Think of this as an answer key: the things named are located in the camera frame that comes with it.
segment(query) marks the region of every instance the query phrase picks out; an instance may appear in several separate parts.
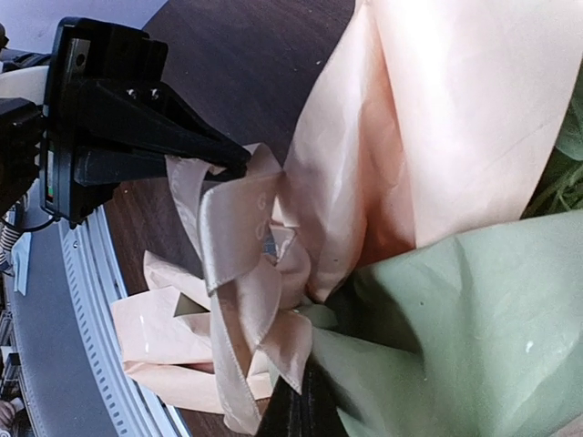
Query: peach wrapping paper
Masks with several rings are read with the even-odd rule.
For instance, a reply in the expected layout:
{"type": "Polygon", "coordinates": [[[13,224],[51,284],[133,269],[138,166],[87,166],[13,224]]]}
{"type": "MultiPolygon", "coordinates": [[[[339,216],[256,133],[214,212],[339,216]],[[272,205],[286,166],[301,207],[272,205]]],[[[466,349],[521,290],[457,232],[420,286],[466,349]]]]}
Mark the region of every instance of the peach wrapping paper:
{"type": "Polygon", "coordinates": [[[582,54],[579,0],[357,3],[280,193],[320,300],[358,263],[518,219],[582,54]]]}

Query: peach satin ribbon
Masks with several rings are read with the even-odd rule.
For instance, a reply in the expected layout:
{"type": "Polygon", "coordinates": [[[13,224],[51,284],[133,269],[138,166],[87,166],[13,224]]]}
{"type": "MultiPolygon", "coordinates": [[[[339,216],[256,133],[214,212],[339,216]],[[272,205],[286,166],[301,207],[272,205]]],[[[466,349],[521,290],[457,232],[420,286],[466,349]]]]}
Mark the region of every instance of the peach satin ribbon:
{"type": "Polygon", "coordinates": [[[202,261],[210,295],[210,339],[225,422],[255,433],[261,420],[247,383],[261,351],[297,392],[312,347],[312,325],[292,310],[300,305],[310,259],[292,229],[271,226],[281,167],[268,148],[255,148],[245,178],[199,197],[210,166],[168,158],[172,195],[202,261]],[[277,257],[263,253],[271,230],[277,257]]]}

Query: black bracket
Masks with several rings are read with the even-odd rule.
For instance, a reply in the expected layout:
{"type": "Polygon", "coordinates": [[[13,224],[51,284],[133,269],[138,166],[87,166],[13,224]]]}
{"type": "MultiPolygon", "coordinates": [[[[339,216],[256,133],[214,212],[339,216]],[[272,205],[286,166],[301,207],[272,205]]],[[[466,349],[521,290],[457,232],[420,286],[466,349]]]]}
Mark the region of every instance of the black bracket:
{"type": "Polygon", "coordinates": [[[161,82],[168,47],[137,29],[84,18],[59,24],[41,143],[43,208],[71,224],[126,180],[166,176],[165,156],[200,158],[240,178],[251,154],[161,82]]]}

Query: wrapping paper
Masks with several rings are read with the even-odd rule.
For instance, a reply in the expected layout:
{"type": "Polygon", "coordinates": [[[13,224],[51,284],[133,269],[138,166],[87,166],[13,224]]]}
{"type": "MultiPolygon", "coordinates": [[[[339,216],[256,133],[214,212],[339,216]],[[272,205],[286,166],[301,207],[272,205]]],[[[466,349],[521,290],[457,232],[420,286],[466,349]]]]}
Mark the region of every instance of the wrapping paper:
{"type": "Polygon", "coordinates": [[[357,2],[285,163],[283,222],[315,294],[359,262],[518,219],[582,54],[575,0],[357,2]]]}
{"type": "MultiPolygon", "coordinates": [[[[314,357],[333,381],[346,430],[546,437],[568,425],[583,412],[582,258],[583,211],[575,211],[457,235],[358,270],[358,319],[338,312],[346,335],[314,332],[314,357]],[[395,307],[419,351],[380,340],[399,330],[395,307]]],[[[557,435],[581,435],[580,424],[557,435]]]]}
{"type": "MultiPolygon", "coordinates": [[[[168,405],[224,414],[204,281],[149,252],[144,273],[150,291],[112,306],[124,372],[168,405]]],[[[272,387],[266,357],[254,358],[247,382],[256,401],[267,401],[272,387]]]]}

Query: wooden table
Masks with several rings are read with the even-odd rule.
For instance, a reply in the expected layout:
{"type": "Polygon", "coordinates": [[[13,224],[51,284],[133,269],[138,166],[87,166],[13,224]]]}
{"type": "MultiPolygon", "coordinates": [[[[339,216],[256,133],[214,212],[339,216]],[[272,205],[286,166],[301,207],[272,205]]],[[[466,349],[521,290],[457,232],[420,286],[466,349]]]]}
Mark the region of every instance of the wooden table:
{"type": "MultiPolygon", "coordinates": [[[[201,116],[241,144],[265,142],[283,161],[352,11],[353,0],[170,0],[146,30],[169,44],[164,80],[201,116]]],[[[123,184],[107,217],[130,294],[146,289],[145,250],[200,274],[166,179],[123,184]]],[[[220,416],[183,417],[195,437],[234,435],[220,416]]]]}

